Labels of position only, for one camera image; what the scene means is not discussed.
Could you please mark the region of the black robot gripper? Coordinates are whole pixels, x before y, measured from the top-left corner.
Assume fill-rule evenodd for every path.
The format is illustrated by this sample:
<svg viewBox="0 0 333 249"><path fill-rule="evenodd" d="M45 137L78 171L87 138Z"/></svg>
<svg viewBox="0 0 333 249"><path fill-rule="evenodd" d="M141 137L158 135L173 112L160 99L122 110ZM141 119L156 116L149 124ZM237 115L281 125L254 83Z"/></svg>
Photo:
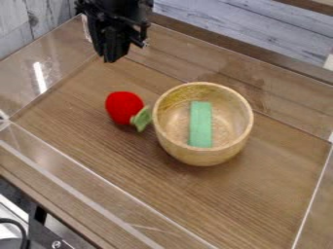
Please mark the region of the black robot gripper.
<svg viewBox="0 0 333 249"><path fill-rule="evenodd" d="M75 10L95 52L106 62L117 62L129 53L130 42L147 44L153 0L75 0Z"/></svg>

